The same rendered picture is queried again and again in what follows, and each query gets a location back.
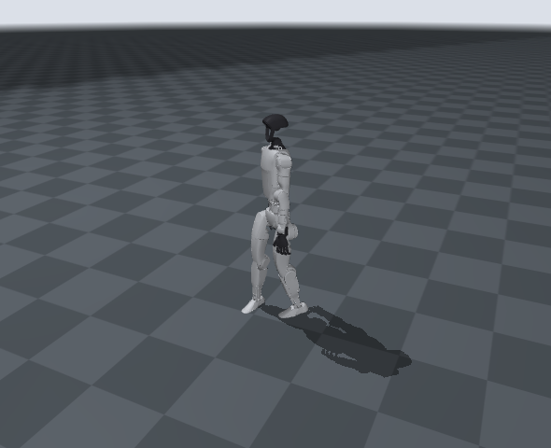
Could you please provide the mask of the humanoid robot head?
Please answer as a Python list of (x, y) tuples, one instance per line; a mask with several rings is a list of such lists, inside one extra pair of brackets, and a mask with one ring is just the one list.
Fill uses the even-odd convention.
[[(289, 124), (288, 124), (287, 119), (282, 115), (273, 114), (273, 115), (270, 115), (270, 116), (267, 116), (266, 118), (264, 118), (262, 120), (262, 122), (266, 126), (266, 131), (265, 131), (266, 141), (267, 142), (272, 142), (272, 145), (268, 148), (269, 149), (276, 149), (273, 146), (279, 146), (280, 147), (279, 149), (281, 149), (281, 147), (282, 147), (282, 149), (286, 149), (283, 146), (283, 144), (281, 142), (281, 139), (278, 138), (278, 137), (274, 137), (274, 133), (275, 133), (275, 131), (279, 131), (280, 128), (288, 127)], [(269, 136), (269, 129), (271, 130), (270, 136)]]

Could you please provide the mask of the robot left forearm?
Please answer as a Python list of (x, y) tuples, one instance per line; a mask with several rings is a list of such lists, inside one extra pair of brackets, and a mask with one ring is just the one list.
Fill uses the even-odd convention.
[(286, 227), (288, 227), (290, 222), (290, 219), (288, 218), (289, 209), (290, 209), (290, 200), (286, 192), (280, 192), (278, 195), (278, 200), (279, 200), (279, 204), (277, 205), (277, 213), (278, 213), (277, 232), (285, 234), (285, 229)]

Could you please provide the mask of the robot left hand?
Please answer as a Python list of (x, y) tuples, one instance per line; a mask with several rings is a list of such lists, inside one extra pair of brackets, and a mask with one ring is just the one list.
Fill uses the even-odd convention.
[[(286, 239), (286, 236), (288, 236), (288, 227), (286, 227), (285, 229), (285, 234), (277, 233), (277, 237), (275, 238), (275, 241), (273, 243), (273, 246), (276, 246), (276, 252), (280, 253), (281, 255), (291, 254), (288, 249), (288, 241)], [(285, 251), (285, 247), (286, 247), (286, 251)]]

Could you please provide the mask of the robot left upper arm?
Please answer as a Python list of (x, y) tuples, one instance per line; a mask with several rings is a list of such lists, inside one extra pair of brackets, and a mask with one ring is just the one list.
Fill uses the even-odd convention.
[(278, 184), (280, 189), (274, 193), (275, 201), (279, 202), (278, 195), (280, 192), (290, 194), (290, 169), (292, 166), (291, 157), (285, 153), (276, 155), (275, 166), (277, 168)]

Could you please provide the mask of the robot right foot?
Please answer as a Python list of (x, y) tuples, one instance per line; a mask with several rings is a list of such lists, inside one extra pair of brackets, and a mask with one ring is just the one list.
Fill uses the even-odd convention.
[[(258, 299), (258, 298), (257, 298)], [(264, 297), (261, 295), (261, 299), (259, 301), (256, 301), (255, 299), (254, 300), (251, 300), (247, 306), (245, 306), (243, 309), (242, 309), (242, 313), (244, 314), (248, 314), (252, 311), (254, 311), (255, 309), (257, 309), (261, 304), (263, 304), (265, 302), (265, 299)]]

